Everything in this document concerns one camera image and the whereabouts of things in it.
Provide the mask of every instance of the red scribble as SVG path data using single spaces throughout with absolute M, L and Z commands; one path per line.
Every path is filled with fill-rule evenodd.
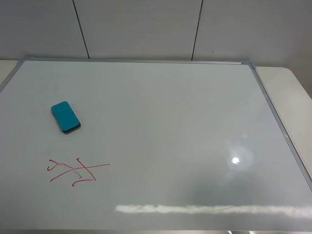
M 80 162 L 79 159 L 80 159 L 80 158 L 76 158 L 76 160 L 79 162 L 79 164 L 80 164 L 82 167 L 77 167 L 77 168 L 73 168 L 73 167 L 71 167 L 71 166 L 68 166 L 68 165 L 65 164 L 65 163 L 58 163 L 58 162 L 53 161 L 53 160 L 50 159 L 49 161 L 55 163 L 56 165 L 55 165 L 54 167 L 52 167 L 51 169 L 50 169 L 50 167 L 48 167 L 48 168 L 47 168 L 48 171 L 53 170 L 53 169 L 56 168 L 57 166 L 63 166 L 63 167 L 70 168 L 70 170 L 68 170 L 68 171 L 66 171 L 66 172 L 63 172 L 62 174 L 58 175 L 57 177 L 54 177 L 53 179 L 51 179 L 50 182 L 52 182 L 52 181 L 55 180 L 56 178 L 58 178 L 58 177 L 60 177 L 60 176 L 62 176 L 62 175 L 64 175 L 64 174 L 66 174 L 66 173 L 68 173 L 68 172 L 71 172 L 71 171 L 74 171 L 74 172 L 79 176 L 79 179 L 81 179 L 82 176 L 81 176 L 78 172 L 76 172 L 76 170 L 79 170 L 79 169 L 86 169 L 86 170 L 88 171 L 88 173 L 92 176 L 93 179 L 82 179 L 82 180 L 77 180 L 77 181 L 75 181 L 75 182 L 72 184 L 72 186 L 74 187 L 75 184 L 78 183 L 78 182 L 82 182 L 82 181 L 92 181 L 92 180 L 96 181 L 95 176 L 92 174 L 92 172 L 91 172 L 88 168 L 102 167 L 102 166 L 110 166 L 110 164 L 102 164 L 102 165 L 97 165 L 97 166 L 86 167 L 85 165 L 82 164 L 82 162 Z

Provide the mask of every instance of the whiteboard surface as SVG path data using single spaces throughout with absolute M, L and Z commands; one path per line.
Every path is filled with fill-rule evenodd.
M 69 135 L 50 112 L 62 101 L 81 122 Z M 0 157 L 5 229 L 312 231 L 311 191 L 247 65 L 26 61 L 0 93 Z M 50 159 L 77 158 L 110 166 L 50 182 L 67 170 Z

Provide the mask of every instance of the whiteboard frame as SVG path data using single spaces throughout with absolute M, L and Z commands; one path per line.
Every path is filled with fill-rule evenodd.
M 296 148 L 295 144 L 293 143 L 289 133 L 286 130 L 286 127 L 278 115 L 276 108 L 274 107 L 273 102 L 270 99 L 270 96 L 268 92 L 265 89 L 265 86 L 263 85 L 263 82 L 256 70 L 256 66 L 249 61 L 242 61 L 242 62 L 230 62 L 230 61 L 173 61 L 173 60 L 128 60 L 128 59 L 89 59 L 89 58 L 37 58 L 37 57 L 26 57 L 20 59 L 16 66 L 13 68 L 13 70 L 10 72 L 10 74 L 5 78 L 5 80 L 0 84 L 0 93 L 5 88 L 5 86 L 9 83 L 11 78 L 15 75 L 15 73 L 19 70 L 19 68 L 23 65 L 25 61 L 68 61 L 68 62 L 142 62 L 142 63 L 195 63 L 195 64 L 236 64 L 236 65 L 247 65 L 250 67 L 254 78 L 256 79 L 261 92 L 264 96 L 264 98 L 267 101 L 267 104 L 270 107 L 270 110 L 292 152 L 292 155 L 294 156 L 301 173 L 303 174 L 311 192 L 312 192 L 312 177 L 309 174 L 307 167 L 305 166 L 300 153 L 298 149 Z

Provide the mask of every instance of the whiteboard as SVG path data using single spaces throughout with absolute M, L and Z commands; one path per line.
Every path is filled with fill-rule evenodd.
M 27 60 L 0 93 L 0 158 L 3 229 L 312 231 L 248 65 Z

